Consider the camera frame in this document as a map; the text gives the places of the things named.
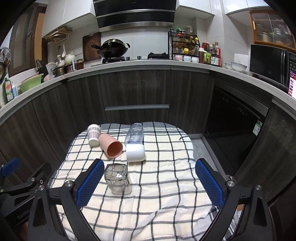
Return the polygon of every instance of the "white countertop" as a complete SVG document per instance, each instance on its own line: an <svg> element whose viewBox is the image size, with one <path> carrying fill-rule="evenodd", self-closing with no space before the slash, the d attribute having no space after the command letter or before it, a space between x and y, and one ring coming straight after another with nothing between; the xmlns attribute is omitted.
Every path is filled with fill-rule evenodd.
<svg viewBox="0 0 296 241"><path fill-rule="evenodd" d="M291 96L286 94L285 92L279 90L278 88L262 81L257 78L251 77L249 75L239 73L233 70L229 69L224 69L220 67L215 67L211 65L206 65L206 64L196 64L196 63L189 63L189 62L182 62L182 61L173 61L173 60L134 60L134 61L123 61L123 62L116 62L116 63L110 63L110 64L100 64L97 66L81 69L74 71L69 74L65 74L63 76L54 78L50 81L47 81L45 83L42 83L25 93L22 93L19 95L16 99L12 100L8 104L6 104L3 108L0 109L0 118L3 117L10 109L12 109L14 106L19 104L20 102L26 102L30 101L30 97L35 94L36 92L39 92L43 90L44 88L46 89L51 89L51 87L55 87L56 85L59 85L59 82L63 79L67 79L70 77L75 77L80 74L86 74L90 72L95 72L95 71L100 71L100 70L105 70L105 69L115 69L115 68L124 68L124 67L133 67L133 66L178 66L178 67L184 67L188 70L188 68L199 68L199 69L207 69L207 70L212 70L216 71L219 73L227 74L229 76L233 76L235 78L238 78L240 80L246 81L252 85L255 85L273 96L279 98L283 102L285 102L288 106L290 106L293 110L296 111L296 100L293 99Z"/></svg>

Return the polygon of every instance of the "checkered cloth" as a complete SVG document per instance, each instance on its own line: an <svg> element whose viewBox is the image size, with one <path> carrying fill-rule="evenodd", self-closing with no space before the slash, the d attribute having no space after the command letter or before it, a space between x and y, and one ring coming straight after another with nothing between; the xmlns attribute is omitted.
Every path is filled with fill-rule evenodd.
<svg viewBox="0 0 296 241"><path fill-rule="evenodd" d="M128 163L131 194L112 194L102 178L82 213L98 237L105 241L197 241L218 209L212 206L195 174L192 142L175 126L159 122L142 124L146 160ZM130 125L101 125L102 133L108 133L122 143L129 128ZM68 180L75 180L96 158L102 159L105 166L127 164L125 146L119 157L110 160L101 147L88 145L87 131L84 131L72 142L49 187L60 187ZM76 240L62 206L57 208L69 239ZM224 240L231 236L234 227L232 224Z"/></svg>

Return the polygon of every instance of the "white cup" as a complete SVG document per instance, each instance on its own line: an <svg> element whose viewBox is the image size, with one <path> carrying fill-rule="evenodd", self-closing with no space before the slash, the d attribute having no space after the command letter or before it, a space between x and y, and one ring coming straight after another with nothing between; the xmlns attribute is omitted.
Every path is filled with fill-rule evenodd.
<svg viewBox="0 0 296 241"><path fill-rule="evenodd" d="M91 147L99 146L99 137L101 135L101 131L101 127L96 124L92 124L87 128L87 133L89 136L89 145Z"/></svg>
<svg viewBox="0 0 296 241"><path fill-rule="evenodd" d="M126 159L128 162L145 160L145 147L142 144L127 144Z"/></svg>

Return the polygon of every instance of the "blue gripper pad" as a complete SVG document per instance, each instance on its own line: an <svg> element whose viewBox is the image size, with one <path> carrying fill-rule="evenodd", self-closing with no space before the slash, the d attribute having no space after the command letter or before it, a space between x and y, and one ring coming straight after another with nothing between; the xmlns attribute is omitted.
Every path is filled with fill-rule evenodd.
<svg viewBox="0 0 296 241"><path fill-rule="evenodd" d="M16 157L12 159L9 163L7 163L2 168L2 176L8 177L10 174L12 174L20 165L20 160Z"/></svg>
<svg viewBox="0 0 296 241"><path fill-rule="evenodd" d="M201 160L197 160L195 163L195 173L207 192L212 205L221 209L224 205L223 190Z"/></svg>
<svg viewBox="0 0 296 241"><path fill-rule="evenodd" d="M104 162L101 159L96 159L93 164L75 180L75 188L77 189L74 199L76 200L78 208L84 207L89 203L94 190L104 175L104 170ZM79 180L82 181L82 184L77 186Z"/></svg>

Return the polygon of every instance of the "pink cup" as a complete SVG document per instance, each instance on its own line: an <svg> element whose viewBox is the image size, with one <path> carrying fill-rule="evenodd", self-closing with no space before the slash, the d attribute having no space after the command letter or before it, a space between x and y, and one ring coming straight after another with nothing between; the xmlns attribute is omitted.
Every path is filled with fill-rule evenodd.
<svg viewBox="0 0 296 241"><path fill-rule="evenodd" d="M110 158L116 158L122 153L122 143L107 133L99 136L99 143L106 155Z"/></svg>

